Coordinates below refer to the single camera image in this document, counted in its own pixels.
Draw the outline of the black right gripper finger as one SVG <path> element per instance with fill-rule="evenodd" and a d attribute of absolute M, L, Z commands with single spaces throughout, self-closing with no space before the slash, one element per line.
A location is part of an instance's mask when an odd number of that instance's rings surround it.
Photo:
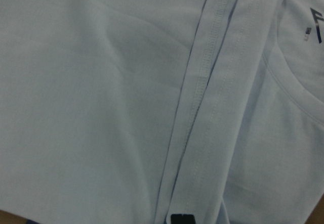
<path fill-rule="evenodd" d="M 195 224 L 195 217 L 193 214 L 172 214 L 171 224 Z"/>

